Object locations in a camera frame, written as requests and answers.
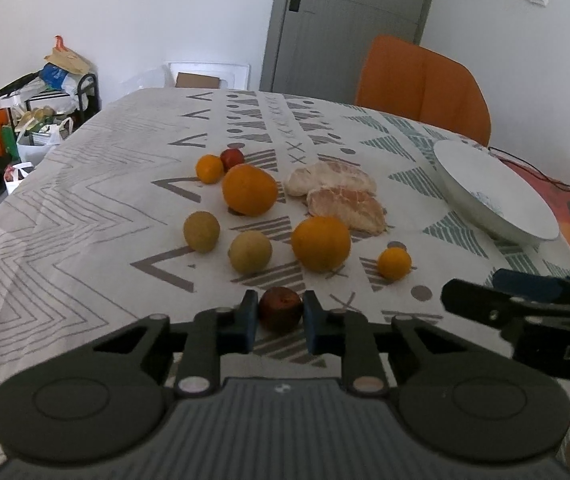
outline white wall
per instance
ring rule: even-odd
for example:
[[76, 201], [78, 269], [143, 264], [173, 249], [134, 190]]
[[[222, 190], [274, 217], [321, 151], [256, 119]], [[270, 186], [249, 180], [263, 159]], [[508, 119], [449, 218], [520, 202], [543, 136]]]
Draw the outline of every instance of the white wall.
[[433, 0], [421, 45], [474, 74], [492, 145], [570, 181], [570, 0]]
[[44, 64], [57, 34], [98, 67], [103, 102], [171, 60], [245, 62], [258, 88], [273, 0], [0, 0], [0, 87]]

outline green bag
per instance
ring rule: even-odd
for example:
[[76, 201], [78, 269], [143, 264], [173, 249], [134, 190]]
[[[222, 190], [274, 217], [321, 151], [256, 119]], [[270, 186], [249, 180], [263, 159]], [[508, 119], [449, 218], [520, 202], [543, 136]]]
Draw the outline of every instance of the green bag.
[[12, 159], [20, 160], [18, 146], [16, 146], [16, 138], [14, 137], [14, 130], [12, 130], [11, 126], [3, 126], [1, 128], [1, 139], [5, 146], [5, 151], [12, 156]]

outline bowl rim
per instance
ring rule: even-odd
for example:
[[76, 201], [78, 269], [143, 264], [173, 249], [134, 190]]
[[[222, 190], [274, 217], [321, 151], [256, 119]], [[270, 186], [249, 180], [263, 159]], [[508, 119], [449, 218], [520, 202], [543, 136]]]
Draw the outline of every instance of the bowl rim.
[[[506, 168], [507, 170], [510, 170], [520, 181], [521, 183], [523, 183], [525, 186], [529, 187], [529, 189], [531, 189], [541, 200], [541, 202], [545, 205], [550, 218], [553, 218], [554, 221], [556, 222], [556, 234], [553, 237], [547, 237], [547, 236], [541, 236], [539, 234], [535, 234], [530, 232], [529, 230], [526, 230], [516, 224], [514, 224], [513, 222], [507, 220], [504, 216], [499, 215], [497, 212], [495, 212], [491, 207], [489, 207], [487, 204], [483, 203], [481, 200], [478, 200], [478, 198], [476, 198], [463, 184], [461, 184], [451, 173], [449, 173], [449, 171], [447, 171], [446, 167], [444, 166], [444, 164], [442, 163], [442, 161], [440, 160], [440, 157], [438, 156], [438, 153], [436, 152], [436, 150], [438, 149], [438, 146], [445, 146], [447, 143], [448, 146], [454, 146], [456, 145], [458, 149], [460, 150], [474, 150], [475, 152], [481, 153], [484, 156], [488, 156], [491, 157], [492, 159], [494, 159], [496, 162], [499, 162], [502, 164], [502, 166], [504, 168]], [[447, 175], [458, 184], [458, 187], [460, 187], [461, 189], [463, 189], [466, 193], [466, 195], [470, 198], [473, 198], [474, 201], [481, 205], [482, 208], [486, 211], [491, 213], [491, 216], [494, 217], [494, 219], [497, 219], [498, 222], [500, 222], [501, 224], [508, 226], [512, 229], [516, 229], [519, 232], [521, 232], [523, 235], [527, 236], [527, 237], [531, 237], [531, 238], [535, 238], [536, 240], [540, 240], [540, 241], [553, 241], [558, 239], [558, 237], [560, 236], [560, 224], [558, 222], [558, 218], [556, 218], [556, 215], [554, 214], [553, 210], [551, 209], [550, 205], [545, 201], [545, 199], [540, 195], [539, 192], [536, 191], [536, 189], [527, 181], [525, 180], [522, 176], [520, 176], [516, 171], [514, 171], [512, 168], [510, 168], [508, 165], [504, 164], [500, 158], [497, 158], [496, 156], [492, 155], [489, 150], [486, 147], [482, 147], [482, 150], [480, 150], [479, 148], [475, 147], [475, 146], [471, 146], [469, 144], [467, 144], [466, 142], [460, 142], [458, 140], [453, 140], [453, 139], [443, 139], [443, 140], [438, 140], [436, 143], [434, 143], [434, 157], [436, 159], [437, 165], [436, 168], [438, 170], [444, 171], [445, 173], [447, 173]], [[489, 231], [493, 232], [493, 230], [491, 228], [487, 228], [484, 226], [485, 229], [488, 229]]]

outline screw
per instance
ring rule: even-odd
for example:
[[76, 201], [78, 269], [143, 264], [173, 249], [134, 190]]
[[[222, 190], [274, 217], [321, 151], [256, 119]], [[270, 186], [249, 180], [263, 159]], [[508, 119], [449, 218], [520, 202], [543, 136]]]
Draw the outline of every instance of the screw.
[[199, 376], [185, 377], [178, 383], [178, 389], [186, 394], [201, 394], [209, 390], [209, 381]]
[[360, 394], [373, 395], [380, 393], [385, 383], [378, 377], [363, 376], [353, 382], [354, 389]]

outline cable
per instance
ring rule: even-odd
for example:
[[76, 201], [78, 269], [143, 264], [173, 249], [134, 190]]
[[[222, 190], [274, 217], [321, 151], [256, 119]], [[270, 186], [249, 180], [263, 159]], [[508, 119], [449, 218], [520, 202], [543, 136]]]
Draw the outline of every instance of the cable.
[[504, 150], [500, 150], [500, 149], [494, 148], [492, 146], [489, 147], [489, 150], [493, 150], [494, 152], [504, 153], [505, 155], [508, 155], [512, 158], [515, 158], [516, 160], [522, 162], [523, 164], [527, 164], [530, 168], [533, 168], [533, 170], [535, 170], [536, 173], [534, 173], [533, 171], [530, 171], [529, 168], [523, 168], [521, 165], [517, 164], [513, 160], [509, 160], [506, 158], [501, 159], [504, 162], [510, 162], [511, 164], [516, 164], [519, 168], [521, 168], [524, 171], [527, 171], [527, 173], [529, 173], [533, 177], [537, 178], [538, 180], [543, 180], [544, 182], [549, 182], [550, 184], [552, 184], [552, 186], [554, 186], [557, 189], [560, 189], [561, 191], [570, 192], [570, 184], [565, 184], [564, 182], [561, 182], [560, 180], [555, 180], [555, 179], [547, 176], [545, 173], [540, 171], [536, 166], [534, 166], [531, 162], [527, 162], [525, 159], [520, 158], [519, 156], [512, 155], [510, 152], [505, 152]]

